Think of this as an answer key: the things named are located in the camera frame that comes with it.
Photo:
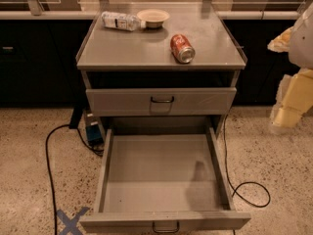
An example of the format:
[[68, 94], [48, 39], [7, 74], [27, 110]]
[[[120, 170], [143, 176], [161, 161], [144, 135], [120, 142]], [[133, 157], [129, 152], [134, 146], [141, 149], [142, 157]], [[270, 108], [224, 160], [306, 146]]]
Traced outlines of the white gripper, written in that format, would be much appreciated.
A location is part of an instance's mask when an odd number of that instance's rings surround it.
[[[277, 53], [288, 52], [291, 32], [292, 27], [289, 27], [271, 40], [267, 48]], [[279, 84], [276, 100], [283, 109], [277, 105], [273, 107], [269, 129], [273, 134], [285, 134], [301, 120], [298, 112], [306, 113], [313, 107], [313, 70], [301, 69], [293, 76], [285, 74]]]

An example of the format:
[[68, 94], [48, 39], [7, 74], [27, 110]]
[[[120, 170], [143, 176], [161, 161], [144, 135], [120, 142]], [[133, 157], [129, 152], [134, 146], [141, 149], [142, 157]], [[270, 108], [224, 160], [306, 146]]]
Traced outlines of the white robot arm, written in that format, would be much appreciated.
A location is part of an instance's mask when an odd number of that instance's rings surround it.
[[292, 64], [299, 67], [295, 75], [284, 75], [270, 115], [273, 133], [294, 128], [313, 107], [313, 4], [295, 24], [268, 44], [273, 52], [287, 52]]

